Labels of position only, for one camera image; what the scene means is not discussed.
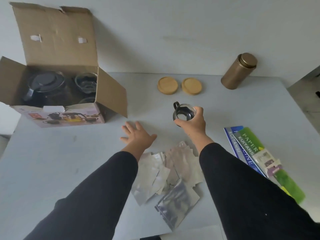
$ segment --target brown metallic canister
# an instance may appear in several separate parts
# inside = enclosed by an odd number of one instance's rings
[[[238,55],[238,58],[221,78],[221,83],[228,89],[236,89],[239,84],[257,67],[257,59],[250,53]]]

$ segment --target open cardboard box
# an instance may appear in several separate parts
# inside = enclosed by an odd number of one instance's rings
[[[0,101],[40,127],[104,123],[112,111],[127,117],[126,90],[98,66],[91,12],[81,7],[43,7],[10,3],[18,23],[26,57],[23,65],[6,57],[0,60]],[[98,75],[94,103],[76,104],[80,91],[72,89],[75,105],[26,106],[22,97],[27,81],[37,71],[59,71],[67,83],[81,73]]]

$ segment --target person's left hand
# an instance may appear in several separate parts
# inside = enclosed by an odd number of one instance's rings
[[[125,126],[122,126],[122,130],[128,137],[121,137],[120,139],[126,144],[134,143],[137,146],[143,147],[145,150],[152,145],[157,135],[149,135],[138,121],[136,121],[135,124],[137,129],[130,125],[129,122],[126,122]]]

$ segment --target tabletop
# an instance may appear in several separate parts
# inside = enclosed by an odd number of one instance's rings
[[[249,77],[236,90],[224,88],[221,76],[192,75],[203,84],[199,95],[181,88],[173,95],[157,90],[157,81],[191,75],[110,73],[127,90],[128,120],[138,120],[158,138],[147,152],[166,151],[190,140],[172,119],[173,103],[204,108],[207,134],[232,153],[224,127],[248,126],[306,194],[302,203],[320,221],[320,136],[291,98],[280,79]],[[0,160],[0,239],[23,239],[90,173],[121,150],[121,125],[116,115],[105,124],[38,128],[21,118]],[[196,187],[200,200],[178,231],[220,225],[205,182]],[[138,206],[132,194],[122,211],[114,239],[135,239],[170,232],[154,206],[161,196]]]

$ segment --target long-sleeved black shirt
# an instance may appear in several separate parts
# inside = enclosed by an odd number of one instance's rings
[[[320,239],[320,227],[277,185],[217,143],[200,165],[228,240]],[[25,240],[111,240],[138,172],[135,157],[117,152],[80,183]]]

